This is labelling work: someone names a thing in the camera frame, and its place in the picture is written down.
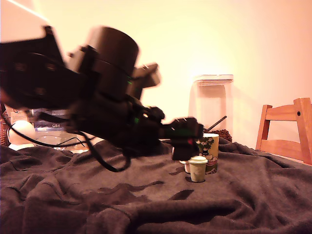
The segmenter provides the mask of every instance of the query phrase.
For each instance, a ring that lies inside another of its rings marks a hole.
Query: mug with illustration
[[[204,133],[203,138],[197,141],[200,155],[207,158],[206,172],[213,174],[218,169],[219,135]]]

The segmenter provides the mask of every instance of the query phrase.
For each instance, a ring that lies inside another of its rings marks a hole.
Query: white container lid
[[[233,75],[199,75],[193,78],[193,82],[201,86],[224,85],[233,82]]]
[[[208,160],[203,156],[194,156],[191,157],[191,159],[188,160],[188,162],[192,164],[205,164],[208,162]]]

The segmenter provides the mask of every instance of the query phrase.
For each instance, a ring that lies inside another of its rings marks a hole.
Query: white wall
[[[254,148],[263,104],[312,98],[311,0],[33,0],[65,51],[94,25],[130,35],[137,64],[155,61],[163,80],[143,93],[171,121],[187,116],[191,80],[233,74],[233,140]],[[270,137],[298,140],[295,125],[273,124]]]

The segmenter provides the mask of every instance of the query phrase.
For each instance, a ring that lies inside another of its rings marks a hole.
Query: plastic storage container
[[[215,126],[214,130],[233,131],[233,75],[200,75],[193,79],[189,101],[189,116],[209,128],[218,120],[225,120]]]

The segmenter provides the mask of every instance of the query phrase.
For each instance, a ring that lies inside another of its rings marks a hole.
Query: small paper cup
[[[188,161],[180,161],[180,163],[184,164],[184,170],[186,173],[191,173],[190,164]]]
[[[202,156],[194,156],[188,163],[190,165],[191,171],[191,180],[193,182],[204,182],[205,181],[205,172],[206,172],[206,163],[208,160]]]

